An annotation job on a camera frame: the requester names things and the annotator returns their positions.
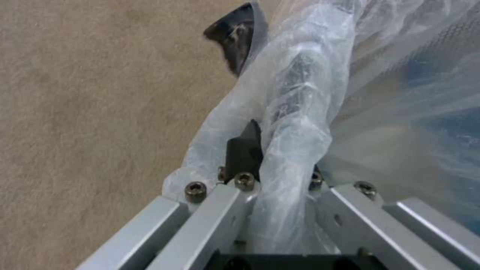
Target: floor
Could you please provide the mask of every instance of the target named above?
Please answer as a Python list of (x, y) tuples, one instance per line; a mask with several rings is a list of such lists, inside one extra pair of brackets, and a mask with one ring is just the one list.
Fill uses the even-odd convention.
[(243, 1), (0, 4), (0, 269), (73, 269), (161, 192), (232, 88)]

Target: metal frame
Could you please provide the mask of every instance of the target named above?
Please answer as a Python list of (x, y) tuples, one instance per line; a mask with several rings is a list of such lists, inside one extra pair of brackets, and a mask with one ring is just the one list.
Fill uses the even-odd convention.
[(480, 238), (417, 198), (384, 209), (461, 269), (479, 269)]
[(457, 269), (351, 185), (322, 193), (318, 223), (344, 254), (372, 252), (389, 269)]
[(77, 269), (144, 269), (188, 215), (186, 205), (158, 196)]
[[(78, 269), (202, 270), (216, 252), (238, 252), (233, 243), (245, 240), (260, 189), (220, 184), (189, 219), (186, 205), (158, 197)], [(372, 253), (389, 269), (480, 269), (473, 233), (420, 200), (381, 201), (351, 184), (322, 185), (310, 192), (307, 208), (342, 254)]]
[(229, 251), (247, 214), (247, 196), (218, 185), (147, 269), (203, 269), (217, 250)]

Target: clear plastic wrap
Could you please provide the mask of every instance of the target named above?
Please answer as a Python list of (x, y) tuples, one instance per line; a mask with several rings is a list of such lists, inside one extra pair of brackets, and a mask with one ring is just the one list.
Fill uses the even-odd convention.
[[(427, 157), (435, 168), (468, 179), (472, 184), (462, 187), (462, 191), (471, 187), (477, 190), (480, 184), (474, 175), (480, 163), (475, 156), (480, 153), (477, 143), (480, 134), (460, 131), (453, 135), (440, 120), (440, 123), (425, 120), (429, 115), (453, 117), (454, 111), (480, 104), (475, 92), (478, 83), (474, 76), (467, 77), (479, 70), (475, 50), (450, 69), (420, 74), (406, 85), (399, 83), (395, 91), (392, 87), (382, 88), (384, 85), (375, 80), (383, 74), (385, 83), (386, 74), (395, 73), (393, 67), (408, 66), (407, 56), (427, 46), (474, 3), (473, 0), (271, 0), (255, 4), (256, 16), (261, 14), (268, 30), (266, 25), (255, 26), (248, 65), (232, 91), (206, 118), (190, 144), (182, 167), (165, 180), (163, 195), (182, 201), (183, 189), (191, 181), (202, 181), (209, 189), (213, 188), (217, 168), (225, 160), (226, 142), (238, 136), (250, 119), (261, 125), (264, 152), (260, 168), (262, 192), (249, 224), (248, 247), (253, 252), (318, 252), (316, 247), (323, 244), (321, 231), (308, 217), (305, 202), (313, 166), (320, 159), (322, 170), (337, 183), (376, 176), (376, 184), (406, 186), (411, 191), (417, 189), (415, 181), (425, 179), (434, 167), (422, 171), (410, 164), (407, 157), (411, 147), (414, 157), (421, 160)], [(435, 64), (441, 61), (434, 59), (430, 65)], [(346, 93), (348, 101), (334, 121)], [(421, 128), (404, 132), (413, 126)], [(436, 132), (444, 136), (431, 135)], [(452, 136), (458, 140), (449, 140)], [(329, 150), (332, 137), (334, 143)], [(388, 142), (395, 146), (400, 138), (408, 143), (397, 146), (398, 149), (378, 151), (385, 141), (390, 139)], [(443, 143), (418, 153), (417, 146), (429, 138)], [(388, 152), (392, 163), (385, 160), (384, 152)], [(402, 160), (402, 166), (407, 168), (413, 166), (406, 170), (412, 177), (411, 183), (390, 175), (398, 173), (398, 166), (393, 165), (395, 160)], [(451, 178), (444, 178), (451, 184)], [(435, 184), (424, 183), (424, 188)], [(386, 197), (401, 197), (392, 195), (395, 190), (387, 188)], [(437, 197), (443, 196), (442, 188), (433, 190)], [(461, 206), (465, 204), (478, 208), (478, 199), (452, 201), (460, 205), (456, 211), (464, 210)]]

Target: screw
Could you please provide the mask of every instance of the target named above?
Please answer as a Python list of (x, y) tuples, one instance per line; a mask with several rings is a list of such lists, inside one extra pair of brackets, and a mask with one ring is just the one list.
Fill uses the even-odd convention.
[(224, 182), (225, 181), (225, 166), (218, 167), (218, 181)]
[(373, 198), (375, 198), (375, 195), (377, 195), (377, 189), (369, 182), (358, 181), (353, 186), (371, 200), (373, 200)]
[(313, 172), (312, 174), (312, 181), (310, 182), (310, 186), (308, 186), (308, 190), (317, 190), (322, 187), (322, 183), (324, 182), (324, 178), (319, 172)]
[(249, 172), (240, 172), (233, 178), (235, 186), (241, 191), (252, 191), (255, 186), (255, 177)]
[(207, 197), (207, 187), (202, 182), (190, 182), (185, 186), (185, 198), (191, 203), (201, 203)]

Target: hole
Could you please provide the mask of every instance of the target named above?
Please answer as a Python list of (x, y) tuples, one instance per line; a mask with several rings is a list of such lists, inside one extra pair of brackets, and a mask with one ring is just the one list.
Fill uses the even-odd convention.
[(236, 221), (237, 221), (237, 217), (233, 216), (232, 221), (230, 221), (230, 226), (233, 227)]
[(239, 177), (240, 180), (249, 180), (250, 176), (246, 173), (242, 173)]
[(357, 256), (372, 256), (373, 253), (368, 250), (366, 247), (361, 247), (357, 251)]
[(236, 256), (227, 261), (223, 270), (252, 270), (252, 267), (246, 259)]
[(195, 184), (191, 184), (188, 188), (190, 190), (200, 190), (202, 189), (202, 185), (195, 183)]
[(333, 219), (335, 220), (335, 223), (337, 224), (337, 226), (342, 226), (343, 221), (338, 214), (335, 214), (333, 216)]

